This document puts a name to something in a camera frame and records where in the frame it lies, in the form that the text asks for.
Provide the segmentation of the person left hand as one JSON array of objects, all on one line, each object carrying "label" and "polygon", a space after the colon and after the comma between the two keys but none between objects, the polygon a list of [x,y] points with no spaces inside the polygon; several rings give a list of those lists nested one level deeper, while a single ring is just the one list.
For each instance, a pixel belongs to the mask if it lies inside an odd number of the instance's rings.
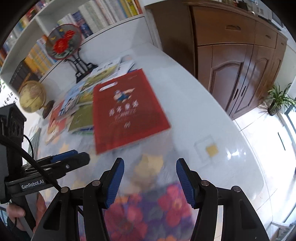
[{"label": "person left hand", "polygon": [[15,233],[20,231],[31,238],[47,210],[46,202],[40,192],[21,197],[20,201],[24,201],[21,206],[16,201],[7,205],[8,219]]}]

